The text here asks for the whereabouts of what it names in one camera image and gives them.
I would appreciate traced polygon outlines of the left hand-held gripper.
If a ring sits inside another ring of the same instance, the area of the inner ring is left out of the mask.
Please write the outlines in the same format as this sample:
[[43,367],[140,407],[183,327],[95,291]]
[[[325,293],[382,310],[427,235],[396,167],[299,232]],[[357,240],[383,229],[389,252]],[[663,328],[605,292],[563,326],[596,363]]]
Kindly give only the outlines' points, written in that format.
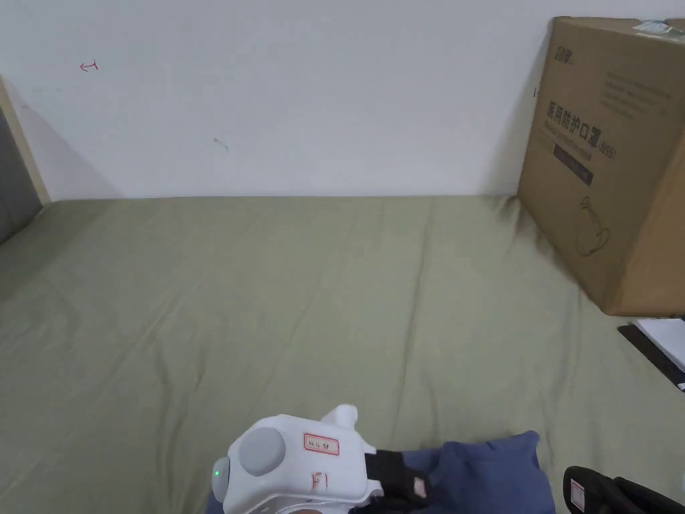
[[213,507],[221,513],[348,513],[378,503],[426,508],[429,481],[380,452],[341,404],[319,419],[280,414],[255,422],[213,464]]

